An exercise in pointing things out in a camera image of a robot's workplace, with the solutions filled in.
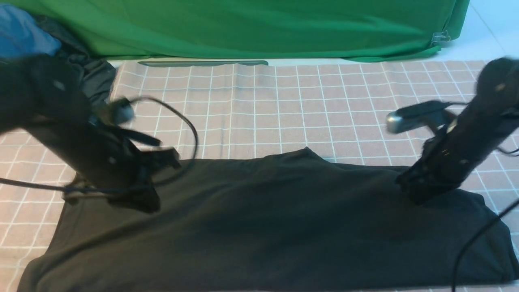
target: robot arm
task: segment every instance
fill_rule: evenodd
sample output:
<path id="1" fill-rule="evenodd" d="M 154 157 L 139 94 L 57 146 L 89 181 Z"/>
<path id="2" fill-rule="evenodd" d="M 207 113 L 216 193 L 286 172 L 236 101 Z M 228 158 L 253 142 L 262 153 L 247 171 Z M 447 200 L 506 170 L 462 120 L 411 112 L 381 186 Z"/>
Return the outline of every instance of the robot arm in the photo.
<path id="1" fill-rule="evenodd" d="M 13 60 L 0 67 L 0 83 L 0 135 L 23 128 L 72 167 L 77 176 L 68 186 L 73 191 L 63 195 L 66 201 L 103 196 L 119 207 L 160 209 L 150 177 L 162 167 L 178 167 L 178 153 L 137 149 L 128 134 L 152 144 L 158 140 L 117 127 L 111 121 L 117 108 L 110 104 L 94 112 L 67 64 L 47 55 Z"/>
<path id="2" fill-rule="evenodd" d="M 397 179 L 417 205 L 460 187 L 517 130 L 519 61 L 491 61 L 477 79 L 475 97 L 459 116 L 445 110 L 450 105 L 429 101 L 399 109 L 387 118 L 387 128 L 394 134 L 421 126 L 435 134 L 424 144 L 422 157 Z"/>

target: cable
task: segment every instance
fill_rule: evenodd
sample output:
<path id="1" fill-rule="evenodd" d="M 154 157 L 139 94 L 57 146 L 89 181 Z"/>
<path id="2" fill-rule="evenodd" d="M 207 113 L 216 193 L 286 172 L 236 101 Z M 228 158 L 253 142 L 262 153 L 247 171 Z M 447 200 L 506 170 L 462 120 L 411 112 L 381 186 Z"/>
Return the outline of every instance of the cable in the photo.
<path id="1" fill-rule="evenodd" d="M 130 100 L 130 104 L 133 104 L 133 103 L 136 103 L 136 102 L 139 102 L 139 101 L 142 101 L 142 100 L 149 100 L 149 101 L 153 101 L 155 103 L 158 103 L 159 105 L 165 107 L 166 109 L 168 109 L 169 111 L 171 111 L 172 113 L 177 115 L 191 129 L 191 132 L 193 133 L 193 136 L 195 138 L 195 145 L 194 145 L 195 148 L 193 150 L 193 154 L 192 154 L 191 158 L 189 159 L 188 164 L 185 167 L 182 167 L 181 170 L 176 172 L 171 177 L 166 178 L 166 179 L 161 180 L 161 181 L 158 181 L 158 182 L 155 182 L 153 184 L 149 184 L 149 185 L 135 185 L 135 186 L 132 186 L 132 187 L 129 187 L 129 188 L 74 188 L 74 187 L 57 187 L 57 186 L 54 186 L 54 185 L 32 183 L 32 182 L 24 182 L 24 181 L 12 180 L 12 179 L 7 179 L 7 178 L 0 178 L 0 184 L 12 185 L 14 187 L 22 187 L 22 188 L 29 188 L 29 189 L 39 189 L 39 190 L 48 190 L 48 191 L 58 191 L 58 192 L 67 192 L 67 193 L 79 192 L 79 193 L 81 193 L 81 195 L 78 195 L 78 197 L 80 196 L 82 198 L 89 198 L 89 197 L 90 198 L 95 198 L 95 197 L 102 197 L 102 196 L 104 197 L 104 196 L 110 195 L 110 194 L 125 193 L 125 192 L 132 192 L 132 191 L 144 191 L 144 190 L 148 190 L 150 188 L 155 188 L 155 187 L 163 186 L 165 184 L 168 184 L 168 183 L 178 179 L 180 176 L 184 175 L 188 170 L 190 170 L 193 167 L 194 163 L 195 163 L 195 158 L 197 156 L 198 146 L 199 146 L 199 139 L 198 139 L 198 133 L 196 131 L 196 128 L 191 123 L 191 121 L 188 118 L 186 118 L 186 116 L 184 116 L 181 112 L 179 112 L 178 110 L 176 110 L 172 106 L 168 105 L 167 103 L 165 103 L 165 102 L 163 102 L 163 101 L 161 101 L 159 99 L 156 99 L 156 98 L 153 98 L 153 97 L 149 97 L 149 96 L 139 96 L 139 97 L 136 97 L 136 98 Z"/>
<path id="2" fill-rule="evenodd" d="M 479 231 L 476 232 L 475 235 L 473 235 L 465 245 L 461 248 L 461 251 L 459 252 L 458 256 L 456 257 L 456 262 L 454 263 L 454 270 L 452 275 L 452 283 L 450 285 L 450 289 L 452 292 L 456 292 L 456 278 L 458 276 L 458 269 L 459 265 L 461 263 L 461 260 L 467 250 L 485 233 L 487 232 L 492 226 L 497 224 L 501 219 L 506 216 L 508 213 L 510 213 L 515 207 L 519 206 L 519 199 L 515 200 L 512 204 L 510 204 L 505 210 L 503 210 L 499 215 L 490 220 L 485 226 L 483 226 Z"/>

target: pink grid mat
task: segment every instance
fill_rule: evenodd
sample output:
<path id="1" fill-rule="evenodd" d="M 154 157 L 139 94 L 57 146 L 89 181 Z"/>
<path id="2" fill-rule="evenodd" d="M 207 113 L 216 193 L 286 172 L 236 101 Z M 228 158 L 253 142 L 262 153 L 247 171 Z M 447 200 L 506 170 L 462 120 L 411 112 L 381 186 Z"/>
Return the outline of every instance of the pink grid mat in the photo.
<path id="1" fill-rule="evenodd" d="M 307 145 L 332 162 L 410 165 L 430 135 L 425 130 L 390 135 L 386 115 L 418 101 L 470 100 L 484 64 L 151 68 L 125 62 L 113 96 L 149 95 L 186 114 L 200 136 L 200 158 L 262 157 Z M 183 156 L 191 154 L 193 138 L 187 126 L 158 105 L 138 104 L 131 126 L 175 146 Z M 26 133 L 13 132 L 0 141 L 1 177 L 51 184 L 71 180 L 73 172 Z M 514 149 L 518 144 L 514 135 L 504 146 Z M 62 202 L 57 193 L 0 188 L 0 291 L 15 291 L 26 264 L 46 250 Z M 519 196 L 519 160 L 492 155 L 463 188 L 484 195 L 492 210 L 502 210 Z M 519 212 L 505 222 L 514 246 L 519 245 Z M 516 290 L 519 287 L 465 289 Z"/>

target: black cloth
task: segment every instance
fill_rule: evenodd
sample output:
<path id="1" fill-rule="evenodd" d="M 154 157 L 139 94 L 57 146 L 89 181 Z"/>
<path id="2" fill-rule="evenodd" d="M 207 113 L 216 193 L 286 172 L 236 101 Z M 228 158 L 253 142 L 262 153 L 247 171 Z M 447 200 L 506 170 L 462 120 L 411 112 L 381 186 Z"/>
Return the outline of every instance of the black cloth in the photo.
<path id="1" fill-rule="evenodd" d="M 461 246 L 495 214 L 462 190 L 414 206 L 393 183 L 404 169 L 333 164 L 310 149 L 198 160 L 158 189 L 156 215 L 104 201 L 66 205 L 48 251 L 29 263 L 18 291 L 448 285 Z M 459 279 L 503 283 L 518 278 L 518 267 L 500 222 L 467 253 Z"/>
<path id="2" fill-rule="evenodd" d="M 89 49 L 59 22 L 43 15 L 33 16 L 36 24 L 57 38 L 62 46 L 56 58 L 68 63 L 77 72 L 80 88 L 96 106 L 104 104 L 110 97 L 116 70 L 106 60 L 90 56 Z"/>

